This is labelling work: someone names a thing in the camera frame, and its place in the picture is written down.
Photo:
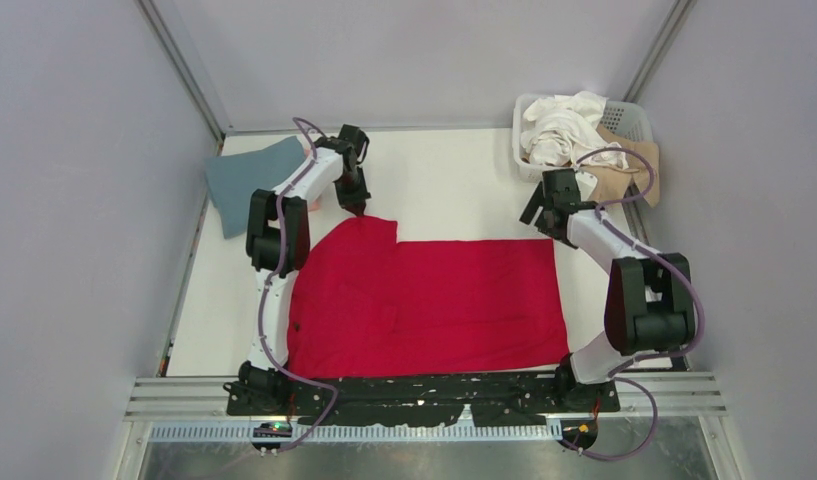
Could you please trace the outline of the red t shirt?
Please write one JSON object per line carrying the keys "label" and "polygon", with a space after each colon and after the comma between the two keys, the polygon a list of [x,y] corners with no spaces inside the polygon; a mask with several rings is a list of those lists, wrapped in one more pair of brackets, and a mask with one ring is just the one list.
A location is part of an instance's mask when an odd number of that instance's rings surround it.
{"label": "red t shirt", "polygon": [[569,351],[549,239],[402,241],[348,219],[292,293],[289,369],[308,378],[522,369]]}

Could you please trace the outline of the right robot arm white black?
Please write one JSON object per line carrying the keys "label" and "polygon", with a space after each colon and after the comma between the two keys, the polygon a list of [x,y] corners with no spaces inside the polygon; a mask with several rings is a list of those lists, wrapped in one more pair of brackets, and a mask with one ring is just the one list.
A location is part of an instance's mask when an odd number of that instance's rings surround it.
{"label": "right robot arm white black", "polygon": [[609,276],[603,330],[554,372],[563,399],[601,387],[641,360],[685,355],[704,330],[687,258],[623,233],[603,206],[583,200],[573,169],[546,171],[520,220],[593,259]]}

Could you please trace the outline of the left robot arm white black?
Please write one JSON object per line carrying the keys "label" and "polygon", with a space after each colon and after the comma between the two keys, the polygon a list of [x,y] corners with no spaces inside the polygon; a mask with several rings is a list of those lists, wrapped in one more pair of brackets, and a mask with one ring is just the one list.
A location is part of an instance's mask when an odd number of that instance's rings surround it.
{"label": "left robot arm white black", "polygon": [[301,380],[287,369],[287,334],[293,288],[311,251],[309,206],[334,188],[343,210],[364,214],[371,197],[362,169],[369,143],[360,127],[349,124],[335,136],[321,134],[287,180],[252,194],[245,251],[256,272],[258,305],[248,357],[236,380],[224,386],[229,415],[288,413]]}

